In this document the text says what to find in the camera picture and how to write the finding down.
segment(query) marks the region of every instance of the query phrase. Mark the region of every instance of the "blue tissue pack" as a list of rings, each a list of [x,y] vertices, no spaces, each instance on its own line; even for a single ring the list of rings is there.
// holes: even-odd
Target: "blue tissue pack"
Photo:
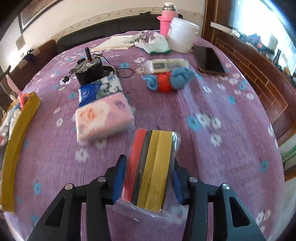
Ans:
[[[84,85],[78,89],[79,91],[79,107],[89,104],[97,99],[101,99],[107,95],[123,92],[119,78],[112,74],[105,76],[99,80]]]

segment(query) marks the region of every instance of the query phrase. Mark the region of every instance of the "white plastic bucket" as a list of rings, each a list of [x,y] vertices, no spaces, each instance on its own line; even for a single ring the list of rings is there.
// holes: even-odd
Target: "white plastic bucket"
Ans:
[[[199,26],[180,18],[173,18],[168,31],[170,49],[179,53],[188,53],[197,37]]]

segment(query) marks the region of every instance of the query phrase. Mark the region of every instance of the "red yarn ball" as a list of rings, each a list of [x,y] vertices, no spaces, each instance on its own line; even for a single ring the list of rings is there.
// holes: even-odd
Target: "red yarn ball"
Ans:
[[[173,87],[170,84],[170,72],[157,74],[158,91],[170,92]]]

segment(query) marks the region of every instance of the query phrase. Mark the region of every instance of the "purple bedsheet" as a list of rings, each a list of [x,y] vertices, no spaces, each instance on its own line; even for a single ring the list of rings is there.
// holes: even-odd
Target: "purple bedsheet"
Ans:
[[[128,153],[133,136],[130,132],[89,146],[77,144],[73,115],[78,107],[79,83],[74,76],[68,83],[62,83],[76,61],[85,57],[84,48],[93,48],[104,40],[59,54],[25,88],[25,91],[35,91],[42,104],[27,130],[17,165],[15,215],[6,214],[25,239],[65,184],[88,184],[115,165],[120,154]],[[149,55],[137,47],[102,53],[116,68],[134,70],[132,77],[120,78],[120,81],[130,105],[136,109],[136,128],[178,132],[180,165],[205,183],[229,183],[268,240],[280,214],[284,186],[281,156],[272,127],[259,98],[232,62],[201,38],[195,44],[214,48],[228,75],[215,77],[198,73],[183,90],[171,93],[149,90],[141,79],[142,64],[155,58],[184,58],[197,69],[193,53]],[[159,229],[108,207],[111,237],[114,241],[179,241],[186,208],[175,205],[171,212],[169,227]],[[85,206],[82,217],[85,218]],[[209,220],[208,240],[212,240],[213,220]],[[85,222],[82,222],[81,237],[86,240]]]

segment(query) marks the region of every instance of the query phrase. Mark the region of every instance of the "smartphone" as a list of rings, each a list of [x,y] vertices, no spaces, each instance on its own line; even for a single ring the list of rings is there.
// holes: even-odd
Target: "smartphone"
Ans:
[[[195,56],[195,60],[198,63],[198,68],[200,72],[227,75],[226,69],[224,68],[214,49],[201,46],[193,46],[193,54]]]

